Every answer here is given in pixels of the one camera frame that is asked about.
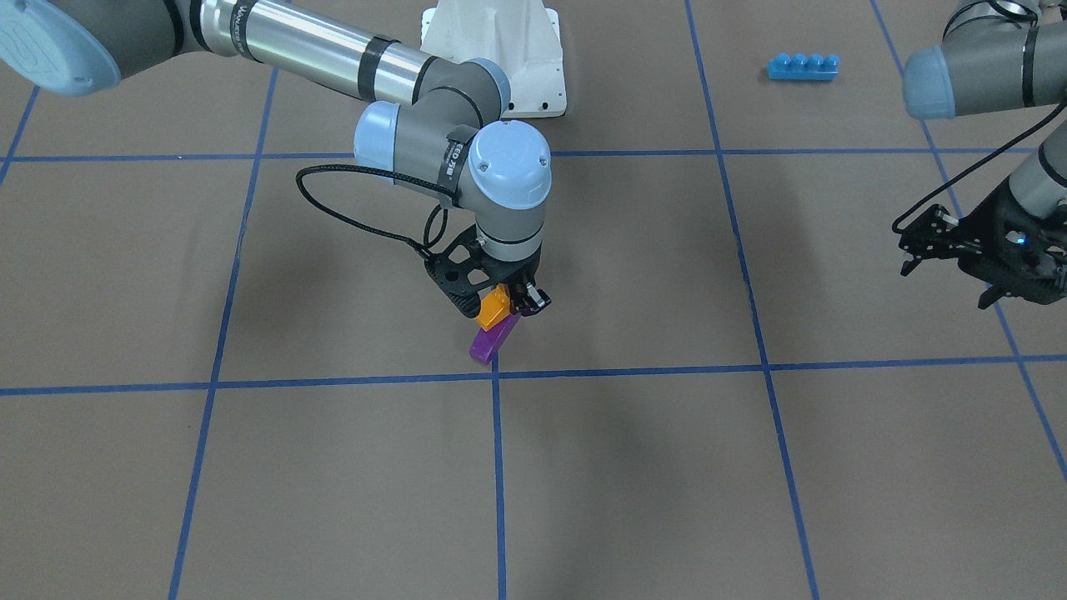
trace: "grid line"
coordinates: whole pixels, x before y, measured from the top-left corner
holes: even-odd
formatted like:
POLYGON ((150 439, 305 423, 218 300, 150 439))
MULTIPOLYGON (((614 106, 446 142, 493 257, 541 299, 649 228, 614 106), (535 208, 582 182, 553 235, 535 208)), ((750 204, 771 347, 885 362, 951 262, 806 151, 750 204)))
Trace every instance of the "grid line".
POLYGON ((262 155, 264 143, 267 139, 267 126, 270 122, 270 110, 274 98, 274 89, 277 84, 277 67, 271 69, 270 83, 267 86, 267 98, 264 100, 262 117, 259 124, 259 138, 256 142, 256 153, 252 162, 252 173, 249 176, 249 188, 244 198, 244 208, 241 214, 241 225, 237 234, 237 249, 234 251, 234 263, 230 268, 229 286, 226 290, 226 303, 222 311, 222 323, 219 326, 219 342, 216 348, 214 362, 211 367, 211 380, 208 382, 207 399, 204 401, 204 415, 201 420, 200 437, 196 440, 196 454, 193 458, 193 469, 189 479, 189 493, 186 498, 186 509, 181 519, 181 531, 178 535, 178 548, 174 556, 174 571, 171 574, 171 586, 168 594, 168 600, 177 600, 178 588, 181 584, 181 570, 185 567, 186 549, 189 543, 189 531, 192 527, 193 509, 196 506, 196 492, 200 487, 200 475, 204 465, 204 453, 207 447, 207 438, 211 427, 211 413, 214 408, 216 392, 219 390, 219 375, 222 370, 222 357, 226 348, 226 334, 229 330, 229 317, 233 312, 234 296, 237 290, 237 278, 241 269, 241 250, 244 243, 244 234, 248 232, 249 227, 249 215, 252 211, 252 202, 255 199, 256 183, 259 178, 260 156, 262 155))
MULTIPOLYGON (((887 359, 874 361, 840 361, 810 363, 769 363, 773 372, 910 368, 934 366, 973 366, 989 364, 1024 363, 1067 363, 1067 354, 1031 354, 1002 357, 958 357, 946 359, 887 359)), ((53 385, 39 388, 0 388, 0 397, 10 396, 60 396, 77 394, 126 394, 134 392, 207 391, 212 385, 217 390, 266 390, 272 388, 321 388, 341 385, 392 385, 402 383, 447 383, 453 381, 491 381, 494 377, 501 381, 530 379, 561 379, 589 377, 666 377, 673 375, 719 375, 729 373, 760 373, 762 364, 706 365, 706 366, 653 366, 589 368, 560 370, 501 370, 493 373, 445 373, 435 375, 383 375, 365 377, 322 377, 309 379, 258 379, 218 381, 184 381, 173 383, 129 383, 101 385, 53 385)))
POLYGON ((700 84, 703 88, 704 104, 707 108, 707 121, 712 128, 712 140, 715 143, 716 160, 719 167, 719 175, 722 178, 722 191, 726 195, 727 210, 730 214, 730 226, 733 231, 734 239, 737 243, 737 260, 740 264, 742 277, 745 280, 745 287, 748 289, 748 303, 752 312, 752 329, 755 334, 755 343, 760 350, 760 365, 763 372, 764 383, 767 389, 767 398, 770 402, 770 413, 775 421, 775 431, 778 437, 778 449, 782 458, 782 469, 785 474, 785 483, 790 492, 790 502, 793 506, 793 519, 796 523, 797 538, 800 543, 800 553, 803 557, 805 571, 808 575, 808 586, 811 590, 812 600, 818 600, 818 583, 815 577, 815 567, 812 562, 811 551, 808 544, 808 534, 803 523, 803 511, 800 508, 800 496, 796 489, 796 479, 793 474, 793 464, 790 459, 789 444, 785 439, 785 429, 782 424, 781 411, 778 408, 778 396, 775 392, 775 381, 769 368, 767 359, 767 347, 763 340, 763 329, 760 326, 760 312, 755 302, 755 290, 752 288, 752 280, 749 277, 748 262, 745 258, 745 243, 742 238, 740 224, 737 221, 737 212, 734 207, 733 193, 730 189, 730 174, 727 172, 726 158, 722 155, 721 142, 719 140, 718 124, 715 119, 715 106, 712 102, 712 94, 707 84, 707 75, 704 70, 703 53, 700 49, 700 36, 697 34, 697 23, 692 16, 692 4, 690 0, 685 0, 686 17, 689 20, 689 35, 692 37, 692 50, 697 59, 697 72, 700 75, 700 84))
MULTIPOLYGON (((886 20, 882 18, 881 11, 878 9, 877 0, 870 0, 871 7, 874 10, 875 18, 878 19, 878 26, 881 28, 882 34, 886 36, 886 43, 889 44, 889 51, 893 56, 893 62, 896 64, 897 74, 901 78, 904 78, 904 66, 901 63, 901 57, 896 51, 896 45, 893 44, 893 37, 889 33, 889 28, 886 26, 886 20)), ((938 171, 941 173, 942 181, 949 181, 949 174, 945 171, 944 162, 941 160, 941 152, 934 141, 934 136, 930 133, 929 127, 926 125, 925 121, 920 121, 920 125, 923 128, 923 133, 926 136, 926 141, 929 143, 930 153, 934 155, 934 160, 937 162, 938 171)), ((956 215, 962 216, 964 211, 960 208, 959 201, 956 198, 956 192, 954 189, 949 188, 949 198, 952 200, 953 209, 956 215)), ((1012 333, 1012 326, 1008 323, 1007 316, 1004 315, 1004 309, 1001 306, 1000 302, 993 304, 993 309, 997 312, 997 318, 1000 320, 1001 329, 1004 331, 1004 337, 1007 340, 1008 346, 1012 348, 1012 354, 1015 359, 1015 363, 1019 367, 1019 375, 1022 377, 1022 382, 1026 388, 1026 393, 1030 395, 1030 400, 1034 405, 1034 410, 1037 412, 1038 421, 1041 424, 1041 428, 1045 431, 1046 439, 1048 440, 1049 447, 1052 451, 1052 455, 1056 460, 1056 464, 1060 467, 1060 473, 1067 481, 1067 462, 1064 461, 1063 452, 1060 449, 1060 443, 1056 441, 1055 432, 1049 425, 1048 417, 1045 413, 1045 407, 1041 406, 1041 399, 1037 395, 1037 390, 1034 389, 1033 381, 1030 378, 1030 372, 1026 369, 1026 363, 1022 360, 1022 354, 1019 352, 1019 347, 1015 342, 1015 334, 1012 333)))
MULTIPOLYGON (((996 148, 938 148, 940 154, 987 155, 996 148)), ((1036 148, 1014 147, 1005 154, 1031 154, 1036 148)), ((792 156, 792 155, 883 155, 883 154, 930 154, 930 148, 665 148, 665 149, 576 149, 553 151, 555 158, 625 157, 625 156, 792 156)), ((345 160, 351 153, 340 152, 291 152, 255 154, 116 154, 116 155, 55 155, 55 156, 11 156, 4 158, 12 164, 19 162, 192 162, 209 160, 345 160)))
POLYGON ((508 552, 505 532, 504 423, 500 408, 500 357, 493 357, 493 473, 496 487, 496 595, 508 600, 508 552))
POLYGON ((26 108, 22 109, 22 117, 18 122, 18 128, 15 129, 15 137, 11 140, 11 145, 7 146, 7 154, 4 156, 3 162, 0 163, 0 186, 3 185, 3 180, 7 177, 7 170, 11 169, 11 164, 15 157, 15 151, 18 149, 18 143, 22 140, 22 133, 26 131, 26 124, 30 122, 30 113, 33 112, 33 105, 37 101, 37 94, 41 92, 41 88, 34 85, 33 91, 30 92, 30 98, 26 100, 26 108))

